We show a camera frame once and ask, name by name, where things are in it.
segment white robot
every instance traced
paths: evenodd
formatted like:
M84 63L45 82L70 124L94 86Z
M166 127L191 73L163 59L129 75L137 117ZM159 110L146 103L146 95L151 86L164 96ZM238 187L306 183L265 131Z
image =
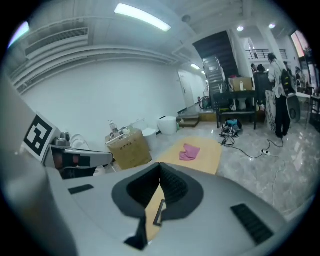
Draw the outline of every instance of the white robot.
M177 165L150 163L63 179L55 152L72 156L62 160L62 169L73 173L92 172L113 156L72 149L65 133L35 125L38 115L5 78L0 95L1 110L6 109L0 116L1 189L16 217L52 255L267 255L298 222L287 223L272 206L229 179ZM23 141L34 146L41 161L19 153ZM159 185L166 210L160 232L148 243L145 208Z

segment door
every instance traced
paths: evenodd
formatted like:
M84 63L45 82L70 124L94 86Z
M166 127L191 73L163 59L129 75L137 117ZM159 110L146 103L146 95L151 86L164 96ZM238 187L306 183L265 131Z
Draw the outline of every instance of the door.
M187 79L185 72L179 71L179 78L182 87L182 94L184 97L185 106L187 108L192 107L194 103L194 95L192 93L191 85Z

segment white wall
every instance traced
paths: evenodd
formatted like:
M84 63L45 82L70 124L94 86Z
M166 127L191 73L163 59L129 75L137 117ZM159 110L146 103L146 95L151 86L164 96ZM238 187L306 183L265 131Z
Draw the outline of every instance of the white wall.
M152 128L162 116L186 107L177 69L139 61L97 62L60 73L22 98L61 131L81 134L90 148L105 151L108 120L118 128L145 118Z
M196 72L199 74L196 74L194 72L186 71L186 70L179 70L179 72L183 72L183 76L186 80L188 80L192 95L193 95L193 103L198 103L198 97L202 98L204 96L204 91L206 89L207 83L206 83L206 77L201 73L201 70L197 70Z
M280 49L285 49L286 55L288 57L288 65L291 67L292 72L296 71L296 67L300 67L299 57L290 36L285 36L281 39L276 40Z
M228 30L228 36L231 42L233 56L242 77L253 78L250 62L247 58L243 41L239 38L238 32L235 30Z
M254 48L256 49L268 49L267 43L264 41L259 29L256 26L245 27L242 32L238 32L240 38L251 38Z

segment beige mat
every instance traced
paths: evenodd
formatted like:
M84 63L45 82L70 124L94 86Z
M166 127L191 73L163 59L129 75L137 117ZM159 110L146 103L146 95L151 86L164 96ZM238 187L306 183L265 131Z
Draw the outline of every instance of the beige mat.
M182 161L179 160L179 153L184 151L184 144L201 148L195 160ZM213 139L203 137L185 137L178 140L171 148L165 151L155 162L163 162L167 164L179 165L195 169L201 172L215 175L219 166L222 149L221 145ZM146 212L146 233L148 241L154 239L160 230L160 227L154 225L161 201L165 199L165 195L161 186L154 193L149 205L145 209ZM160 209L163 211L166 205L163 204Z

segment ceiling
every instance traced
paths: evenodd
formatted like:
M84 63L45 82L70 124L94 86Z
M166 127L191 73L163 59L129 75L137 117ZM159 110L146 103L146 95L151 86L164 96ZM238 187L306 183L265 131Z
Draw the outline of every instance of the ceiling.
M141 9L169 24L171 29L163 32L143 21L116 14L114 10L119 3ZM272 11L262 15L266 13L266 8ZM30 62L26 59L26 48L50 35L75 28L88 28L87 45L78 49L84 53L90 48L90 58L97 58L98 55L107 58L109 52L106 52L106 47L116 46L134 50L139 58L144 56L150 61L161 59L165 65L195 63L201 66L202 60L192 44L218 32L239 25L252 26L258 21L266 24L276 22L277 27L272 32L281 31L285 36L288 32L283 28L291 28L292 24L273 10L274 7L264 0L46 1L29 18L29 32L10 47L4 67L10 77L15 71L17 74L17 70L30 74L31 71L26 69ZM184 15L191 17L188 23L182 22ZM74 51L72 54L79 61Z

